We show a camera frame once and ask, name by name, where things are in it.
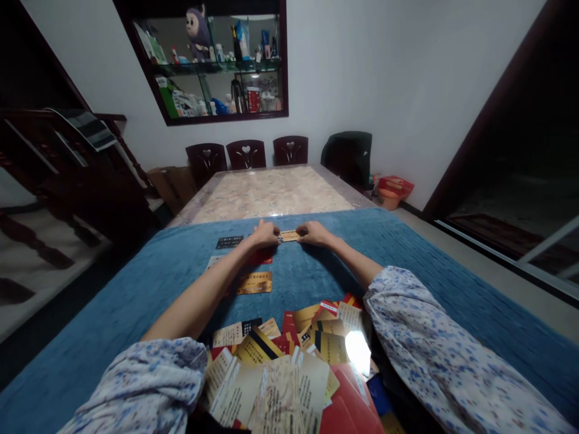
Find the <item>person's left hand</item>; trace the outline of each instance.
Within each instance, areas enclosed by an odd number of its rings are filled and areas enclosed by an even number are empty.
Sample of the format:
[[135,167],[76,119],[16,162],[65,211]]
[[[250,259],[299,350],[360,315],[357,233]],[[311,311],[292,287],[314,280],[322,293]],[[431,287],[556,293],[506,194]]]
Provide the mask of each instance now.
[[253,227],[253,233],[249,239],[253,241],[256,249],[261,249],[280,245],[281,241],[278,240],[278,235],[279,227],[275,226],[272,222],[266,223],[263,219],[260,219],[259,225]]

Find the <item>floral sleeve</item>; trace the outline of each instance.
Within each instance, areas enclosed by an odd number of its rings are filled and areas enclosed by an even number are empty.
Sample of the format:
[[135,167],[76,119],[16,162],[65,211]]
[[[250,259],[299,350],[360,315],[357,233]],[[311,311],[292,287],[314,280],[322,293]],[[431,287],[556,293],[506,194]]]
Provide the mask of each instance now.
[[184,433],[203,389],[207,352],[191,338],[138,342],[119,354],[63,433]]
[[445,312],[408,270],[386,267],[364,297],[381,344],[450,432],[577,432],[512,366]]

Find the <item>blue velvet cloth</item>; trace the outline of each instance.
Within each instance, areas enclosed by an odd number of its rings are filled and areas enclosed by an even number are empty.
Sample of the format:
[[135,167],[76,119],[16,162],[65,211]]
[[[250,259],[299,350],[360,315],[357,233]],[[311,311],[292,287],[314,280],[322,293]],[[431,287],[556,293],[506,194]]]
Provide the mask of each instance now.
[[[579,347],[457,264],[382,209],[280,216],[282,229],[317,219],[382,265],[415,273],[447,313],[519,370],[575,426],[579,426]],[[199,277],[220,237],[252,232],[257,219],[161,231],[62,330],[0,395],[0,432],[54,432],[91,395],[113,358],[138,341],[153,321]],[[322,299],[361,291],[330,252],[282,244],[271,265],[273,292],[231,295],[207,327],[272,316]]]

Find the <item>towel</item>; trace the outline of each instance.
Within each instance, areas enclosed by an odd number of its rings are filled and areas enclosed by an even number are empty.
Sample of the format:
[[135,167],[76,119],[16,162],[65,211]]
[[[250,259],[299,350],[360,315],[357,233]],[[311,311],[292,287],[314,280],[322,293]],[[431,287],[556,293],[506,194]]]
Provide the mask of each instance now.
[[96,152],[104,151],[117,143],[115,135],[91,112],[79,108],[46,108],[46,110],[56,113],[68,122]]

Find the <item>plush toy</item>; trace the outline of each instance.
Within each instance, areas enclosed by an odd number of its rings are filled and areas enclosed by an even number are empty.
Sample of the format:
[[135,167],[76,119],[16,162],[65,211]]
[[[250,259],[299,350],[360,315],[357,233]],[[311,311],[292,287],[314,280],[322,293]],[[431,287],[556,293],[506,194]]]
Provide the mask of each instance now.
[[209,27],[205,22],[205,5],[202,11],[190,8],[187,10],[187,34],[191,40],[191,54],[193,61],[201,61],[209,58]]

